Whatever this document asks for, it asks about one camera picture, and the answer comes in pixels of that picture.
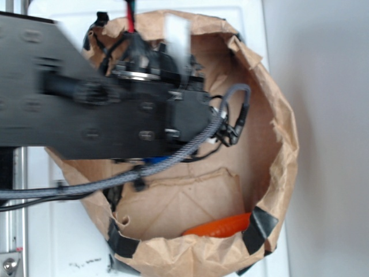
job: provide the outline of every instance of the black tape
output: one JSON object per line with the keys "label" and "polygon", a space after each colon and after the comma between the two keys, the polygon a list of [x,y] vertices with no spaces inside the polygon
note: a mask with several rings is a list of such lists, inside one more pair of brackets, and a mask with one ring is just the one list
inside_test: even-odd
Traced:
{"label": "black tape", "polygon": [[[87,51],[90,50],[91,46],[90,46],[90,41],[88,40],[88,33],[89,31],[95,27],[95,26],[98,26],[98,27],[104,27],[108,21],[109,21],[109,15],[108,13],[105,13],[105,12],[97,12],[97,19],[96,21],[90,26],[90,28],[88,28],[88,31],[85,35],[85,38],[83,40],[83,48]],[[96,42],[97,42],[97,45],[98,47],[103,50],[105,48],[105,46],[101,43],[101,41],[99,41],[97,39],[97,36],[95,36],[95,39],[96,39]]]}
{"label": "black tape", "polygon": [[[264,257],[266,257],[266,256],[268,256],[268,255],[270,255],[270,254],[272,254],[271,253],[271,251],[265,251],[265,253],[264,253]],[[252,265],[250,265],[249,267],[245,267],[244,269],[241,269],[241,270],[239,270],[239,271],[237,271],[236,272],[236,274],[238,275],[238,276],[242,276],[243,274],[245,274],[251,267],[253,267],[254,265],[256,265],[256,263],[255,264],[252,264]]]}
{"label": "black tape", "polygon": [[108,244],[114,253],[123,258],[131,259],[140,241],[120,235],[118,226],[113,219],[110,220]]}
{"label": "black tape", "polygon": [[117,270],[120,272],[128,273],[134,276],[140,276],[140,272],[134,269],[133,267],[127,265],[126,263],[117,260],[114,258],[114,251],[110,249],[111,254],[109,255],[110,266],[109,269]]}
{"label": "black tape", "polygon": [[257,252],[272,233],[278,219],[259,207],[255,207],[250,217],[250,225],[242,238],[250,255]]}

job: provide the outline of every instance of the metal rail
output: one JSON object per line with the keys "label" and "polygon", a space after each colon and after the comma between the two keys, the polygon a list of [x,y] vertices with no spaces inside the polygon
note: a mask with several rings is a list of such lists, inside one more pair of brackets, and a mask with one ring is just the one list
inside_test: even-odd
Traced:
{"label": "metal rail", "polygon": [[[27,14],[30,0],[6,0],[5,11]],[[13,188],[27,188],[27,149],[14,152]],[[10,201],[9,205],[24,200]],[[0,214],[0,276],[27,277],[27,211]]]}

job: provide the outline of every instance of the black clip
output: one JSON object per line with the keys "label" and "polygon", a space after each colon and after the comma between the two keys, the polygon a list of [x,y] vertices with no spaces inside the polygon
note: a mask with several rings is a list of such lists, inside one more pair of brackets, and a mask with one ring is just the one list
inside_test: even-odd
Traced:
{"label": "black clip", "polygon": [[216,132],[215,137],[227,147],[237,144],[246,123],[247,112],[248,105],[242,106],[240,115],[238,116],[234,127],[227,124],[227,119],[223,120],[223,123]]}
{"label": "black clip", "polygon": [[141,169],[143,168],[143,165],[137,165],[133,167],[133,170],[136,171],[138,173],[138,175],[140,176],[139,179],[134,180],[133,182],[133,186],[136,190],[136,192],[141,192],[146,188],[146,183],[142,177],[142,173],[141,173]]}

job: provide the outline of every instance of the screw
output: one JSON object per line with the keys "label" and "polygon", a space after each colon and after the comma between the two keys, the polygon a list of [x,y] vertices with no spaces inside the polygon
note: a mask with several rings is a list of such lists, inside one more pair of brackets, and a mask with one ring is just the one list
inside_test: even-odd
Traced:
{"label": "screw", "polygon": [[42,41],[42,34],[39,31],[25,30],[21,36],[26,42],[40,43]]}
{"label": "screw", "polygon": [[17,269],[18,263],[14,259],[7,259],[3,263],[3,268],[8,275],[13,274]]}
{"label": "screw", "polygon": [[41,110],[41,102],[37,99],[27,99],[24,109],[36,113]]}
{"label": "screw", "polygon": [[151,102],[142,102],[140,104],[140,108],[146,113],[153,113],[155,110],[155,104]]}
{"label": "screw", "polygon": [[153,141],[155,139],[155,133],[153,131],[140,131],[138,134],[140,140]]}
{"label": "screw", "polygon": [[82,133],[86,140],[97,140],[100,137],[100,132],[97,129],[87,129]]}

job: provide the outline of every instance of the gray braided cable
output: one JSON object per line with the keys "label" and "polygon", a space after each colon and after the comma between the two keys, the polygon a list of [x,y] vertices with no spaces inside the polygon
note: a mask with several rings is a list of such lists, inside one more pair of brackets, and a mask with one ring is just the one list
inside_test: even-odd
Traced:
{"label": "gray braided cable", "polygon": [[207,138],[212,137],[219,129],[223,119],[221,117],[221,112],[224,110],[228,99],[236,91],[245,91],[245,103],[249,103],[251,89],[246,84],[235,84],[224,95],[218,113],[214,116],[210,124],[197,135],[193,140],[187,143],[180,150],[175,152],[172,156],[163,160],[162,162],[143,167],[140,172],[131,170],[125,173],[119,174],[117,176],[107,178],[97,182],[91,182],[88,184],[81,184],[75,186],[65,186],[61,188],[43,188],[43,189],[23,189],[23,190],[7,190],[0,189],[0,199],[10,200],[10,199],[36,199],[44,198],[50,196],[71,196],[75,194],[84,194],[95,192],[97,190],[103,190],[118,186],[127,182],[132,182],[141,177],[147,177],[161,171],[164,171],[173,165],[181,162],[183,159],[194,153],[200,144],[202,144]]}

